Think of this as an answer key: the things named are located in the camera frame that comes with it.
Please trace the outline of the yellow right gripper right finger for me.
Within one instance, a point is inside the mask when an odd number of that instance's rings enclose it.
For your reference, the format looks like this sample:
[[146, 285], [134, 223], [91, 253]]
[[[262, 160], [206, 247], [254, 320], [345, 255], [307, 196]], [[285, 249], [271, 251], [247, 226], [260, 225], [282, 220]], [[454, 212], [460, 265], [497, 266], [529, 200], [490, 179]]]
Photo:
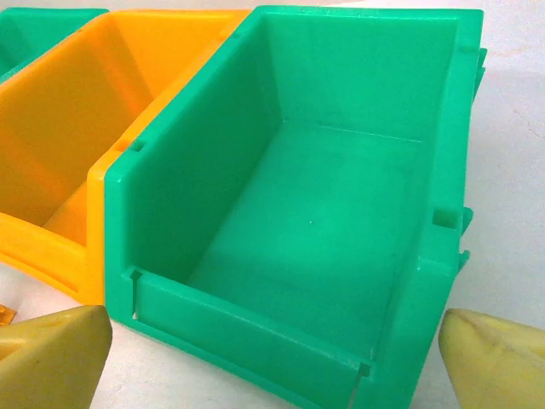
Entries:
[[545, 409], [545, 330], [451, 308], [439, 350], [461, 409]]

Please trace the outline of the orange plastic bin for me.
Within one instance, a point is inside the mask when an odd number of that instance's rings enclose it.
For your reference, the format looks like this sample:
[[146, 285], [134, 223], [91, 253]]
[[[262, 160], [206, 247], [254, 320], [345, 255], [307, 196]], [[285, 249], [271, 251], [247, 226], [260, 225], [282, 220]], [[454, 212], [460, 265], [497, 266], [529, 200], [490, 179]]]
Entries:
[[106, 172], [247, 14], [107, 12], [0, 84], [1, 262], [103, 303]]

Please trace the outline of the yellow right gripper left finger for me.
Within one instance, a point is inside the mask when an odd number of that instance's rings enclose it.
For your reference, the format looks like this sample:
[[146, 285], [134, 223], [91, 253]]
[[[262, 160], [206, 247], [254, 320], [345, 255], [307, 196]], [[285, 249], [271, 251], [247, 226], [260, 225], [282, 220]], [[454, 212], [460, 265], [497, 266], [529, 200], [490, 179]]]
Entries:
[[89, 409], [111, 345], [102, 305], [0, 327], [0, 409]]

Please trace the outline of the green plastic bin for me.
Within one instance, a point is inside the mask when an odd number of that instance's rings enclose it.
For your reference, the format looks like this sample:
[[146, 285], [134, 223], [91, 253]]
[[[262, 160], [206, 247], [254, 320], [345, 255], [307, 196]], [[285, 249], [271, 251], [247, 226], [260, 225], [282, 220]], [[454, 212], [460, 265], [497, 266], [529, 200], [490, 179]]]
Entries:
[[106, 173], [116, 321], [313, 409], [408, 409], [453, 282], [479, 9], [260, 6]]
[[0, 11], [0, 84], [106, 9], [7, 8]]

